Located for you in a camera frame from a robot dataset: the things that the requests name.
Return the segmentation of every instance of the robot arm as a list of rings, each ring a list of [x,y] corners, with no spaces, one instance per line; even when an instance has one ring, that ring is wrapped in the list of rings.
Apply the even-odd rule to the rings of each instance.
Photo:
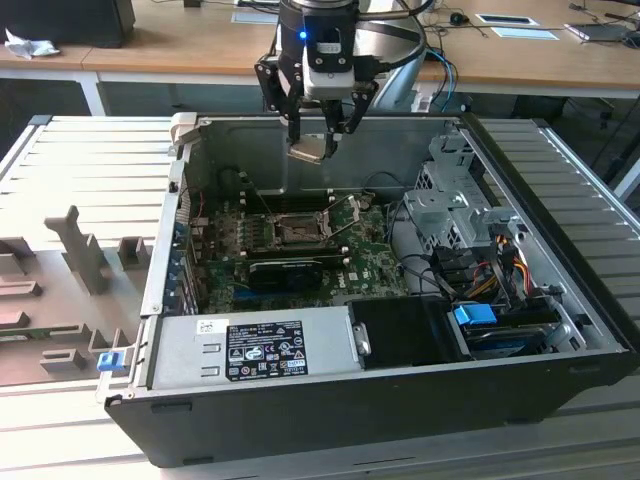
[[[320,163],[337,148],[336,134],[353,133],[378,91],[377,75],[418,58],[426,47],[424,31],[415,16],[433,0],[416,9],[361,13],[356,0],[281,0],[279,33],[282,51],[271,51],[255,64],[255,71],[272,111],[287,122],[289,154]],[[372,20],[413,17],[420,43],[405,58],[383,62],[376,55],[355,55],[356,25]],[[345,115],[342,102],[350,98],[354,108]],[[327,124],[325,140],[300,135],[300,108],[320,108]]]

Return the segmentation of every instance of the warning label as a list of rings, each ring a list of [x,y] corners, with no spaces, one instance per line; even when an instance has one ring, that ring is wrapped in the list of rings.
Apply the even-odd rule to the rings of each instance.
[[[232,382],[307,375],[302,322],[227,327],[226,376]]]

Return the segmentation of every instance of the metal bracket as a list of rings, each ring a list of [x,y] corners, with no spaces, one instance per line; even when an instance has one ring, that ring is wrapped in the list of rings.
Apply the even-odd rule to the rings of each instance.
[[[195,112],[176,113],[171,117],[171,142],[174,146],[185,145],[187,143],[200,140],[200,131],[196,125],[198,114]]]

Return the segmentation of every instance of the wooden desk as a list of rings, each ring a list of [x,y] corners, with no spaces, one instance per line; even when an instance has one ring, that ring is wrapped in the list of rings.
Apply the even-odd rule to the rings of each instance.
[[[133,4],[133,38],[125,48],[92,49],[82,63],[85,70],[254,76],[253,65],[269,49],[275,30],[274,25],[232,23],[232,6]]]
[[[81,70],[82,61],[91,51],[91,47],[82,45],[65,45],[61,48],[58,55],[27,60],[26,58],[16,57],[3,46],[0,48],[0,68]]]
[[[532,17],[540,27],[562,28],[566,23],[591,23],[590,16],[569,10],[568,0],[449,0],[461,7],[474,25],[486,26],[476,13],[520,15]],[[605,12],[629,15],[631,7],[610,2],[589,2],[591,11],[603,21]],[[427,14],[425,24],[449,24],[451,10]],[[472,85],[508,87],[564,87],[578,89],[640,90],[640,51],[620,44],[581,43],[573,33],[552,31],[559,40],[500,38],[483,29],[484,38],[474,28],[449,28],[443,38],[444,50],[459,71],[458,88]],[[435,35],[429,42],[438,45]],[[425,64],[419,80],[442,78],[440,65]]]
[[[25,61],[0,53],[0,77],[78,81],[94,115],[108,113],[101,82],[257,85],[254,62],[273,38],[273,25],[231,23],[234,8],[203,4],[184,9],[182,2],[133,0],[136,25],[122,49],[62,46],[51,59]],[[448,0],[476,25],[475,13],[524,15],[542,27],[588,23],[588,15],[569,10],[569,0]],[[632,7],[592,0],[594,13],[630,13]],[[450,10],[423,15],[425,23],[448,26]],[[489,38],[472,28],[448,29],[447,57],[458,67],[457,91],[530,95],[635,98],[640,94],[640,52],[622,45],[580,44],[568,31],[555,40]],[[437,38],[430,35],[432,45]],[[418,77],[427,94],[443,79],[442,66],[426,63]]]

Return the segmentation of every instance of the slotted metal rail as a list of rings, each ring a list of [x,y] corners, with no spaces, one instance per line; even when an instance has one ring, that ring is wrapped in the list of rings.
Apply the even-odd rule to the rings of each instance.
[[[44,218],[70,205],[101,247],[141,236],[153,245],[171,162],[169,118],[53,117],[0,168],[3,237],[32,249],[59,249]]]
[[[483,126],[629,316],[640,321],[640,223],[548,127],[532,120]],[[508,201],[493,180],[498,201]]]

